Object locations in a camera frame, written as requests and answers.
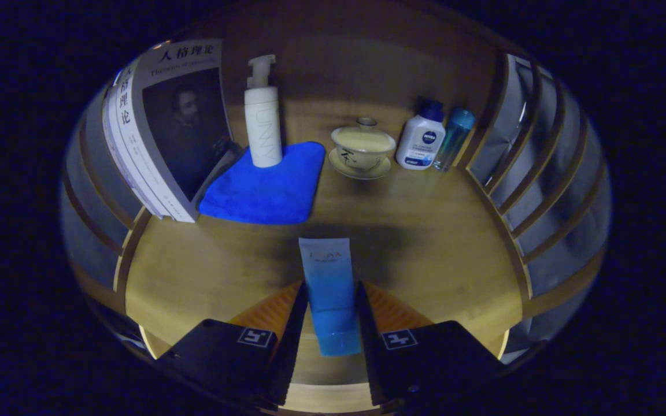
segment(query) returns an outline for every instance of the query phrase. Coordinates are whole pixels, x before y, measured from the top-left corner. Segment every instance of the book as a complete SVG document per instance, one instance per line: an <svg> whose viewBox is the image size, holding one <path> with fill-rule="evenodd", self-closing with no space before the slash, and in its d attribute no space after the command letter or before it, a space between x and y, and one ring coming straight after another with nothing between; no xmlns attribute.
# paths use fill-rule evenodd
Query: book
<svg viewBox="0 0 666 416"><path fill-rule="evenodd" d="M221 47L220 39L158 44L130 63L108 94L114 157L151 213L195 222L208 181L235 159Z"/></svg>
<svg viewBox="0 0 666 416"><path fill-rule="evenodd" d="M148 183L145 182L137 166L132 161L130 150L122 137L122 132L116 127L119 123L117 113L119 108L114 108L112 103L116 97L119 97L120 87L124 82L125 76L127 76L127 71L119 71L113 85L109 88L108 94L104 98L102 110L104 139L106 140L106 145L108 145L109 154L111 154L114 164L117 165L120 174L122 174L132 193L135 194L135 197L140 200L140 203L151 214L163 219L164 216L169 215L169 211L159 204L158 197L151 192Z"/></svg>

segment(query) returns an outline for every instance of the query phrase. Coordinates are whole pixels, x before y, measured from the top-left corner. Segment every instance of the pump dispenser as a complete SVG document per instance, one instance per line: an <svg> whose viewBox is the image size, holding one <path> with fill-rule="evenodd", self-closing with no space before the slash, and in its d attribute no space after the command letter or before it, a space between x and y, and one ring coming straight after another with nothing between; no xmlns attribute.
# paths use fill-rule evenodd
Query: pump dispenser
<svg viewBox="0 0 666 416"><path fill-rule="evenodd" d="M278 92L277 87L269 86L269 71L276 61L275 55L248 61L253 76L246 85L246 129L251 160L257 168L270 168L282 161Z"/></svg>

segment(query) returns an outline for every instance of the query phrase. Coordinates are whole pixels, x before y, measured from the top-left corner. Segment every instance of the white lotion bottle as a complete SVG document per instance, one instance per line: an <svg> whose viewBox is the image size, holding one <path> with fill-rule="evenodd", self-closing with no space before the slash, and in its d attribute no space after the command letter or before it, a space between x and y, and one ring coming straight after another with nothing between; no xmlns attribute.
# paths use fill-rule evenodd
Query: white lotion bottle
<svg viewBox="0 0 666 416"><path fill-rule="evenodd" d="M446 135L442 107L440 102L428 101L417 116L405 123L394 156L400 166L413 170L431 166Z"/></svg>
<svg viewBox="0 0 666 416"><path fill-rule="evenodd" d="M246 130L251 160L257 168L270 168L282 161L282 142L279 132L279 98L277 87L269 86L270 66L275 55L263 55L248 61L253 76L246 90Z"/></svg>

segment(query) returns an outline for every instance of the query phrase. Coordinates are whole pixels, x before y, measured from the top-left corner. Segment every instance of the portrait on book cover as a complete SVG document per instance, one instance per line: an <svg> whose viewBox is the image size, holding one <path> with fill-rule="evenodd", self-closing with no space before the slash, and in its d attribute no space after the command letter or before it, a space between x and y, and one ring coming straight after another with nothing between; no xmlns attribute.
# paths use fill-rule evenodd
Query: portrait on book cover
<svg viewBox="0 0 666 416"><path fill-rule="evenodd" d="M143 89L148 127L169 171L193 200L230 145L219 68Z"/></svg>

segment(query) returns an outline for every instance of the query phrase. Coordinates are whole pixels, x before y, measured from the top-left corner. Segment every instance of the blue tube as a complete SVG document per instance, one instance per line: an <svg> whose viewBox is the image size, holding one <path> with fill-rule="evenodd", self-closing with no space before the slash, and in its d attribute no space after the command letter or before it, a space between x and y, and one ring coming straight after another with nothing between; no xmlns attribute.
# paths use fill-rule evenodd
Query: blue tube
<svg viewBox="0 0 666 416"><path fill-rule="evenodd" d="M324 356L361 352L348 239L299 239L312 324Z"/></svg>

